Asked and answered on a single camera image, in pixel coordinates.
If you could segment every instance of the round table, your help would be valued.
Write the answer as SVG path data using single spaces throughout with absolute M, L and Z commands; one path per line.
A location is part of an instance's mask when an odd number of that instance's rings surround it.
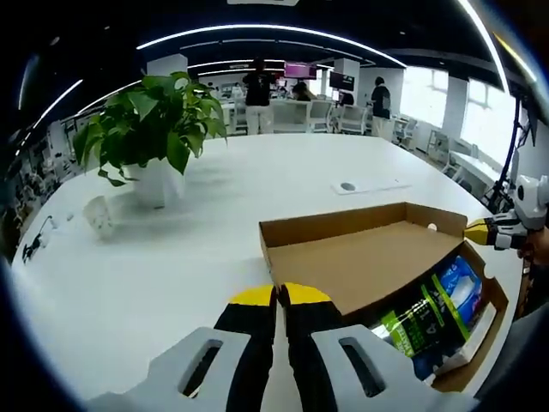
M 342 196 L 335 181 L 391 178 L 411 186 Z M 120 227 L 108 242 L 94 236 L 84 205 L 105 195 Z M 412 202 L 466 215 L 489 212 L 451 179 L 383 139 L 330 134 L 242 136 L 206 141 L 185 174 L 176 215 L 124 206 L 130 185 L 113 188 L 96 173 L 64 183 L 25 234 L 13 263 L 15 296 L 28 332 L 52 371 L 81 399 L 123 392 L 142 381 L 148 363 L 200 326 L 213 326 L 228 300 L 270 283 L 258 222 L 379 204 Z M 59 227 L 23 264 L 22 246 L 53 215 Z M 483 365 L 468 384 L 484 382 L 509 332 L 522 262 L 512 251 L 474 248 L 509 299 Z M 300 410 L 278 313 L 274 366 L 262 410 Z

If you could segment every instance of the potted plant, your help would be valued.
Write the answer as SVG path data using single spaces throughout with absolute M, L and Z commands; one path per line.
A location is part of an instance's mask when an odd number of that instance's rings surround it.
M 75 136 L 78 163 L 87 168 L 93 152 L 98 175 L 114 186 L 134 182 L 147 205 L 163 207 L 181 195 L 192 153 L 202 154 L 206 136 L 226 138 L 220 102 L 209 88 L 184 72 L 144 76 L 139 86 L 112 96 L 101 114 Z M 106 164 L 118 170 L 112 177 Z

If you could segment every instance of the blue package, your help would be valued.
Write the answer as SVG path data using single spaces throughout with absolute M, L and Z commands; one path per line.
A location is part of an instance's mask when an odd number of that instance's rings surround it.
M 440 277 L 440 284 L 454 303 L 463 323 L 470 329 L 482 295 L 482 281 L 465 259 L 458 256 Z

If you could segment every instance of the open cardboard box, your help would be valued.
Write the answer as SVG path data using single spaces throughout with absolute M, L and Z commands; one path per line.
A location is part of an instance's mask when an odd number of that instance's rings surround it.
M 436 230 L 427 228 L 431 224 Z M 466 216 L 395 203 L 259 225 L 274 283 L 323 291 L 347 324 L 374 324 L 398 293 L 461 255 L 482 279 L 483 304 L 492 303 L 497 312 L 471 362 L 437 377 L 432 386 L 462 391 L 485 359 L 508 301 L 495 278 L 485 277 L 482 258 L 464 241 Z

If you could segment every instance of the screen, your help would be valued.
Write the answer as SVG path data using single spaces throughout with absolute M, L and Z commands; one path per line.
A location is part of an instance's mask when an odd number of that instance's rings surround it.
M 329 74 L 329 86 L 338 90 L 352 92 L 354 90 L 354 77 L 332 71 Z
M 317 79 L 317 67 L 314 64 L 288 63 L 284 64 L 284 77 L 288 79 Z

